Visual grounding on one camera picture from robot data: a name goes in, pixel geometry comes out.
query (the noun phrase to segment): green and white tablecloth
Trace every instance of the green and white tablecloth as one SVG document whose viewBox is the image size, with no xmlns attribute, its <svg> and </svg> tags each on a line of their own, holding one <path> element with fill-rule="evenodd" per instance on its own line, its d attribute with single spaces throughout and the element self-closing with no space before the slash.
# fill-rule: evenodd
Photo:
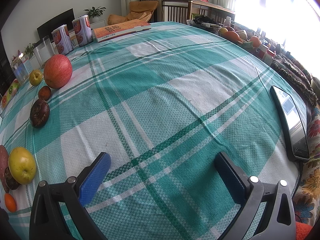
<svg viewBox="0 0 320 240">
<path fill-rule="evenodd" d="M 288 181 L 287 160 L 269 89 L 296 92 L 271 68 L 223 38 L 187 25 L 152 29 L 75 49 L 73 75 L 54 90 L 43 128 L 29 113 L 44 81 L 23 85 L 2 114 L 0 142 L 34 154 L 33 182 L 11 192 L 10 223 L 28 239 L 31 206 L 41 180 L 64 182 L 101 151 L 112 166 L 87 211 L 112 239 L 216 239 L 235 205 L 213 166 L 225 151 L 262 182 Z M 1 187 L 1 207 L 4 207 Z M 65 205 L 67 224 L 80 239 Z"/>
</svg>

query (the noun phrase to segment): black television screen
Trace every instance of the black television screen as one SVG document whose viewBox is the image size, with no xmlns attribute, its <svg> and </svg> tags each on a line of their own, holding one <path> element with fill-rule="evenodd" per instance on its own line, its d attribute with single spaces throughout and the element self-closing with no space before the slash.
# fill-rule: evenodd
<svg viewBox="0 0 320 240">
<path fill-rule="evenodd" d="M 70 10 L 63 12 L 62 14 L 59 14 L 58 16 L 42 24 L 39 28 L 37 28 L 40 40 L 49 35 L 50 41 L 53 41 L 51 32 L 64 24 L 67 25 L 68 30 L 72 30 L 72 21 L 74 19 L 75 15 L 73 14 L 73 8 L 71 8 Z"/>
</svg>

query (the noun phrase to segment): smartphone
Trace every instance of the smartphone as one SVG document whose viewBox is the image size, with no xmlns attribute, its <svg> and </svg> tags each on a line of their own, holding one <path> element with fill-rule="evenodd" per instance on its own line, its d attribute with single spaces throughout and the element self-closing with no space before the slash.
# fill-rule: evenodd
<svg viewBox="0 0 320 240">
<path fill-rule="evenodd" d="M 288 159 L 306 163 L 310 159 L 306 132 L 292 97 L 276 86 L 271 86 L 270 93 L 280 117 Z"/>
</svg>

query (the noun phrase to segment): blue gripper pad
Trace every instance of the blue gripper pad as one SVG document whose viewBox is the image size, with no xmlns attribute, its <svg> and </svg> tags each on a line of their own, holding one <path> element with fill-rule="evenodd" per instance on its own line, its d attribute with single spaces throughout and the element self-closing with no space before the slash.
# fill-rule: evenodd
<svg viewBox="0 0 320 240">
<path fill-rule="evenodd" d="M 236 204 L 244 205 L 246 203 L 246 187 L 231 165 L 222 156 L 222 153 L 218 153 L 214 158 L 214 166 L 226 185 L 233 201 Z"/>
<path fill-rule="evenodd" d="M 90 171 L 79 188 L 79 201 L 82 206 L 90 203 L 111 166 L 110 155 L 105 153 Z"/>
</svg>

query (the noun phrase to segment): phone screen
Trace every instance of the phone screen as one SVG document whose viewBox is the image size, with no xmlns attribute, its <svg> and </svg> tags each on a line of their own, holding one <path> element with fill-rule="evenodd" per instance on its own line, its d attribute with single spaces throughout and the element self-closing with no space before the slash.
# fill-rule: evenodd
<svg viewBox="0 0 320 240">
<path fill-rule="evenodd" d="M 293 154 L 301 158 L 309 158 L 308 144 L 298 110 L 289 94 L 274 87 L 287 120 L 291 137 Z"/>
</svg>

